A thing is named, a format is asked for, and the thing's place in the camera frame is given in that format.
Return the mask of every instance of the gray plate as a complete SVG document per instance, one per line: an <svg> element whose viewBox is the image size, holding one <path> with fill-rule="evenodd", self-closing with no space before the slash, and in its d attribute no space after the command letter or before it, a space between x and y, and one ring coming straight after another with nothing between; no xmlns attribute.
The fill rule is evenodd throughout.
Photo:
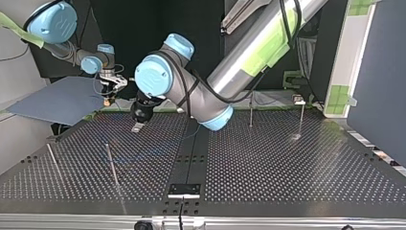
<svg viewBox="0 0 406 230"><path fill-rule="evenodd" d="M54 144L57 165L45 149L25 159L0 176L0 212L161 215L170 208L166 192L179 168L175 160L193 141L184 139L188 120L156 114L139 133L130 132L133 125L128 114L102 114Z"/></svg>
<svg viewBox="0 0 406 230"><path fill-rule="evenodd" d="M259 111L248 122L238 112L219 132L198 133L195 214L406 218L406 178L318 112L307 111L302 127L300 111Z"/></svg>
<svg viewBox="0 0 406 230"><path fill-rule="evenodd" d="M0 213L177 216L172 183L201 184L182 215L406 219L406 178L317 111L238 111L209 132L156 114L129 132L127 114L102 114L0 176ZM104 144L111 146L115 186Z"/></svg>

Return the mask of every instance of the black bracket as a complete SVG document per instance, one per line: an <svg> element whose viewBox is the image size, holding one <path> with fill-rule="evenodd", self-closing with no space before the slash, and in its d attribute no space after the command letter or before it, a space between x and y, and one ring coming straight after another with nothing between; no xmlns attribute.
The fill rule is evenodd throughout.
<svg viewBox="0 0 406 230"><path fill-rule="evenodd" d="M200 198L200 184L171 184L168 198Z"/></svg>

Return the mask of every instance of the green label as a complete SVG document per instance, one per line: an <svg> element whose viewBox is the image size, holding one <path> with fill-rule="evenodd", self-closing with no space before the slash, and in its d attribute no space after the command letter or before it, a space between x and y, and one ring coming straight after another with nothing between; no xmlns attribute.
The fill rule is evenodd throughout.
<svg viewBox="0 0 406 230"><path fill-rule="evenodd" d="M286 11L291 33L295 30L297 15L291 9ZM281 57L289 50L287 45L286 31L283 25L282 15L277 16L277 22L272 23L266 35L255 46L255 51L242 65L242 70L255 77L266 65L273 67Z"/></svg>
<svg viewBox="0 0 406 230"><path fill-rule="evenodd" d="M332 85L328 97L326 113L342 115L349 101L350 88L347 85Z"/></svg>
<svg viewBox="0 0 406 230"><path fill-rule="evenodd" d="M349 16L367 15L372 0L352 0L350 4Z"/></svg>

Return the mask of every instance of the green tape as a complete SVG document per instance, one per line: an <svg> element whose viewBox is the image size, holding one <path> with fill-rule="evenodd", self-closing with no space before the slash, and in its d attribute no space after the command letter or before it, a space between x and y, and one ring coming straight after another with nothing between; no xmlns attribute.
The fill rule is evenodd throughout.
<svg viewBox="0 0 406 230"><path fill-rule="evenodd" d="M23 38L24 40L30 41L32 44L36 45L39 48L42 48L44 46L44 40L42 40L42 38L34 34L27 33L2 12L0 12L0 26L9 28L16 35Z"/></svg>
<svg viewBox="0 0 406 230"><path fill-rule="evenodd" d="M286 14L289 28L293 34L297 15L293 9L287 10ZM280 15L278 22L273 23L272 28L266 32L262 41L256 45L254 53L243 63L242 70L255 77L265 65L272 68L288 50L287 36Z"/></svg>
<svg viewBox="0 0 406 230"><path fill-rule="evenodd" d="M332 85L328 97L326 113L342 115L349 101L350 88L347 85Z"/></svg>
<svg viewBox="0 0 406 230"><path fill-rule="evenodd" d="M352 0L350 3L349 16L367 15L372 0Z"/></svg>

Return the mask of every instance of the white wall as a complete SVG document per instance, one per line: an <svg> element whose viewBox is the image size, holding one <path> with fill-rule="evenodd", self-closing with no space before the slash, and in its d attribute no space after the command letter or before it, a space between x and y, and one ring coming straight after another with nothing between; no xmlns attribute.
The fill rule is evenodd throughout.
<svg viewBox="0 0 406 230"><path fill-rule="evenodd" d="M52 135L50 124L34 119L13 116L5 109L20 99L46 86L39 76L27 44L13 32L0 28L0 174L32 154Z"/></svg>

